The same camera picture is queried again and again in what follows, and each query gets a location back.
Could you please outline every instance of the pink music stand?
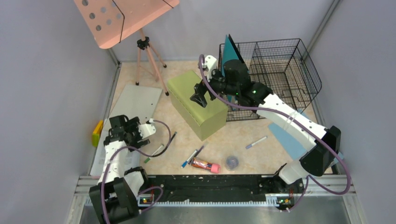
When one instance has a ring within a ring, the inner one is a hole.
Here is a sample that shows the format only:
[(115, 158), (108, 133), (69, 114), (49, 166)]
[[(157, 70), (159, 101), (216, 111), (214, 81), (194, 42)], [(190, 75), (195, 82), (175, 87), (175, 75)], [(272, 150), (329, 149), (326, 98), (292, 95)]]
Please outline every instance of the pink music stand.
[(163, 67), (166, 68), (166, 64), (152, 44), (148, 44), (142, 28), (179, 4), (179, 0), (74, 0), (74, 2), (96, 43), (102, 49), (111, 48), (139, 31), (143, 45), (138, 50), (136, 84), (139, 84), (141, 50), (147, 49), (148, 60), (156, 74), (149, 73), (156, 78), (156, 81), (161, 80), (165, 94), (168, 96), (168, 90), (150, 49), (157, 55)]

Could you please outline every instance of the tripod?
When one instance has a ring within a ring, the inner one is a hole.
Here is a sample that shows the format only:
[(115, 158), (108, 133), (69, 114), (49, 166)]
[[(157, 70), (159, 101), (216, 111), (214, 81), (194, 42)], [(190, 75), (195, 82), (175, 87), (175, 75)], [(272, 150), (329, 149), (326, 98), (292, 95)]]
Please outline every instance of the tripod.
[[(169, 96), (168, 93), (168, 89), (165, 86), (165, 83), (163, 82), (161, 73), (157, 67), (156, 61), (153, 57), (153, 53), (151, 53), (151, 50), (153, 50), (153, 52), (157, 55), (159, 61), (161, 62), (162, 66), (164, 68), (166, 68), (166, 64), (165, 62), (162, 60), (160, 54), (158, 53), (158, 51), (154, 48), (154, 46), (152, 44), (150, 44), (150, 39), (148, 36), (144, 35), (143, 29), (139, 29), (139, 33), (141, 36), (141, 39), (137, 41), (137, 47), (138, 47), (138, 53), (137, 53), (137, 77), (136, 77), (136, 85), (139, 85), (139, 78), (140, 78), (140, 68), (142, 68), (143, 70), (145, 70), (146, 72), (150, 73), (155, 79), (156, 82), (158, 81), (158, 79), (161, 81), (163, 90), (165, 91), (165, 95)], [(151, 67), (153, 68), (153, 72), (150, 72), (149, 70), (147, 70), (146, 68), (144, 68), (143, 66), (140, 65), (140, 59), (141, 59), (141, 50), (146, 50), (147, 53), (147, 58), (148, 61), (151, 64)]]

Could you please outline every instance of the gray wall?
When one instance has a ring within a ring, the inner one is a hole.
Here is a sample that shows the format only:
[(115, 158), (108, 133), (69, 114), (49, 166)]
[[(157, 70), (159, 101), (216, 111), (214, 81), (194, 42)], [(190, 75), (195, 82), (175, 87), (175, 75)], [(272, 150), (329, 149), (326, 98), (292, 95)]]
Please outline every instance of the gray wall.
[[(165, 60), (219, 55), (230, 33), (236, 42), (313, 37), (332, 0), (180, 0), (144, 31)], [(136, 61), (135, 33), (113, 49), (121, 61)]]
[(369, 223), (395, 223), (396, 1), (343, 1), (311, 56)]
[(0, 223), (64, 223), (115, 66), (72, 0), (0, 3)]

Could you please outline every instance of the small container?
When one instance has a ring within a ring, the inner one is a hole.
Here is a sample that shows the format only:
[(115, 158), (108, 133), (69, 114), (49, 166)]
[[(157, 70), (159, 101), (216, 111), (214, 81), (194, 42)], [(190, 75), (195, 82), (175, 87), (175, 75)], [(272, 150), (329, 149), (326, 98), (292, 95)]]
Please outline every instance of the small container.
[(193, 167), (209, 170), (211, 173), (218, 174), (220, 172), (220, 165), (217, 163), (209, 163), (200, 158), (193, 158), (191, 165)]
[(228, 156), (226, 159), (226, 169), (229, 171), (235, 170), (239, 165), (239, 160), (236, 156)]

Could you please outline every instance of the yellow object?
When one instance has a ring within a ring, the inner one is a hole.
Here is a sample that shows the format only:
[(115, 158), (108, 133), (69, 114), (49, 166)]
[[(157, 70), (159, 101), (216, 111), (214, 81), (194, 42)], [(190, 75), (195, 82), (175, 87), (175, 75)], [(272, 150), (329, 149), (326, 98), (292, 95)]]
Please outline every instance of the yellow object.
[(174, 108), (191, 127), (201, 141), (226, 125), (228, 107), (218, 99), (210, 100), (207, 92), (206, 108), (190, 100), (194, 94), (195, 84), (201, 79), (190, 70), (180, 76), (168, 80), (170, 101)]
[(93, 130), (92, 133), (92, 145), (95, 147), (98, 147), (99, 145), (100, 133), (102, 133), (102, 129), (103, 129), (103, 120), (100, 120), (99, 123), (96, 125), (95, 130)]

